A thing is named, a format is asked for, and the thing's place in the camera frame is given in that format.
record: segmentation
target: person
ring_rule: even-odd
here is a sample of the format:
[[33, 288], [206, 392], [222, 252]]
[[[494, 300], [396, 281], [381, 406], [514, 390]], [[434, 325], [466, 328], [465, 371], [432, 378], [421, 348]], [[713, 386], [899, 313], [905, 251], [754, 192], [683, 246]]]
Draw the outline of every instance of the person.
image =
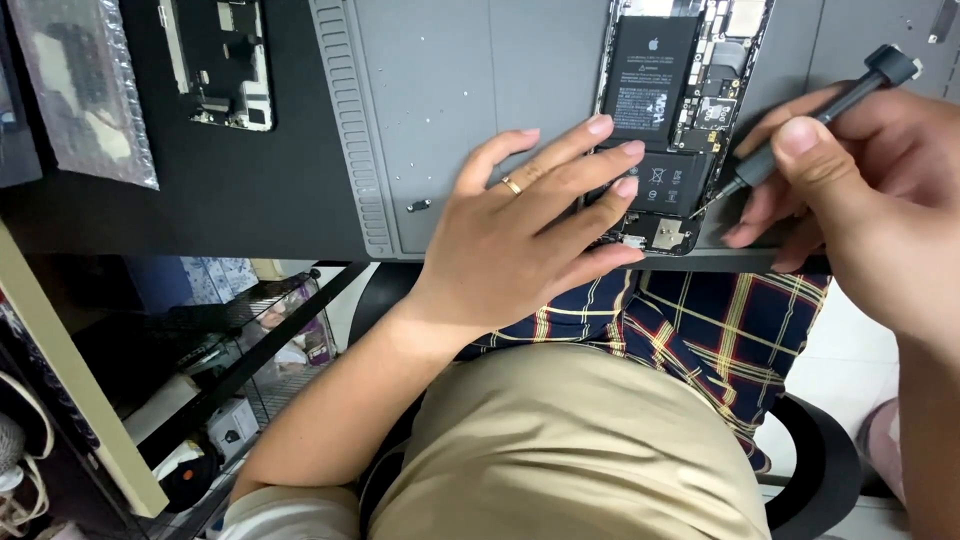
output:
[[[912, 533], [960, 538], [960, 108], [883, 90], [831, 132], [804, 114], [836, 92], [774, 110], [736, 150], [772, 137], [779, 173], [726, 241], [749, 245], [805, 212], [774, 270], [797, 270], [826, 243], [843, 290], [896, 334]], [[558, 219], [641, 161], [636, 141], [585, 156], [612, 129], [594, 116], [546, 146], [510, 174], [519, 194], [487, 189], [488, 178], [538, 131], [502, 133], [470, 155], [416, 285], [266, 429], [222, 538], [770, 537], [751, 426], [782, 392], [826, 280], [727, 275], [715, 278], [727, 298], [695, 310], [684, 298], [710, 296], [697, 276], [660, 273], [672, 277], [658, 293], [658, 273], [616, 270], [643, 254], [588, 247], [621, 219], [636, 178]], [[783, 313], [764, 316], [746, 297], [783, 297], [770, 300]], [[800, 325], [795, 309], [809, 312]], [[697, 332], [712, 332], [709, 347], [686, 338]], [[451, 365], [471, 350], [484, 354]], [[345, 486], [377, 475], [381, 442], [425, 389], [394, 449], [402, 469], [361, 526]]]

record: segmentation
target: white cable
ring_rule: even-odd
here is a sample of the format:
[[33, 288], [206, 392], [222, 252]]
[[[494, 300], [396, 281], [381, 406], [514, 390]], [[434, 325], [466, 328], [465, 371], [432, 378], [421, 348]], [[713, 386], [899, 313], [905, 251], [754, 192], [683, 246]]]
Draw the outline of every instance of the white cable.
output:
[[0, 371], [0, 379], [12, 386], [13, 389], [36, 410], [36, 413], [43, 419], [43, 426], [47, 430], [47, 441], [46, 444], [43, 445], [43, 452], [41, 452], [40, 455], [26, 454], [23, 456], [23, 461], [27, 464], [26, 477], [30, 479], [36, 487], [34, 509], [28, 512], [23, 505], [13, 498], [13, 491], [0, 493], [0, 500], [2, 500], [2, 502], [0, 502], [0, 528], [17, 538], [22, 538], [26, 535], [27, 531], [20, 530], [20, 527], [42, 516], [50, 509], [50, 499], [47, 497], [47, 486], [43, 483], [40, 471], [36, 467], [36, 461], [46, 458], [50, 455], [50, 452], [53, 451], [54, 428], [50, 424], [50, 419], [47, 418], [47, 414], [43, 411], [43, 406], [40, 405], [40, 402], [36, 400], [34, 395], [20, 384], [18, 380], [2, 371]]

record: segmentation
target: hand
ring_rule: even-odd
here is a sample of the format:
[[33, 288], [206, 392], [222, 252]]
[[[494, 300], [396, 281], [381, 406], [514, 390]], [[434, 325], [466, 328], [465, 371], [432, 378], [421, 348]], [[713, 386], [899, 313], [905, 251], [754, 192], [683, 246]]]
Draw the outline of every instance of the hand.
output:
[[612, 131], [612, 119], [598, 115], [547, 146], [509, 175], [521, 195], [503, 183], [486, 185], [498, 163], [536, 146], [539, 130], [504, 132], [474, 150], [427, 249], [420, 279], [403, 301], [406, 312], [469, 342], [643, 259], [641, 251], [621, 244], [584, 253], [623, 218], [636, 197], [636, 178], [619, 180], [589, 208], [558, 220], [578, 197], [643, 159], [639, 141], [584, 156]]
[[755, 190], [728, 243], [748, 245], [809, 205], [813, 214], [784, 245], [775, 270], [797, 269], [826, 240], [840, 286], [869, 316], [927, 343], [955, 341], [960, 108], [891, 90], [838, 118], [836, 135], [797, 117], [836, 91], [775, 110], [738, 149], [749, 152], [773, 134], [780, 173]]

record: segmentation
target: plaid shorts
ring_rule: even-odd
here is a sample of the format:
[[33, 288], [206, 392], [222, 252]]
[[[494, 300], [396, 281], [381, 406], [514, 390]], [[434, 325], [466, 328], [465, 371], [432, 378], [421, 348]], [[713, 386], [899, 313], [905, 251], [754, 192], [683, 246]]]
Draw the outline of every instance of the plaid shorts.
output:
[[770, 459], [754, 433], [784, 392], [828, 284], [827, 276], [616, 270], [478, 339], [458, 359], [568, 342], [660, 370], [707, 398], [763, 473]]

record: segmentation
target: beige t-shirt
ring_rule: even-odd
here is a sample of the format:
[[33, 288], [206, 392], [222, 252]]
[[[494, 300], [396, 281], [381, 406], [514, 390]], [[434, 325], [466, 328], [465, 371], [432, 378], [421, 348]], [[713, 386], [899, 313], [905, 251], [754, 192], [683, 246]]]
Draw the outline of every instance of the beige t-shirt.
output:
[[[359, 538], [345, 489], [267, 488], [223, 540]], [[370, 538], [768, 539], [754, 473], [694, 390], [589, 347], [451, 366], [430, 387]]]

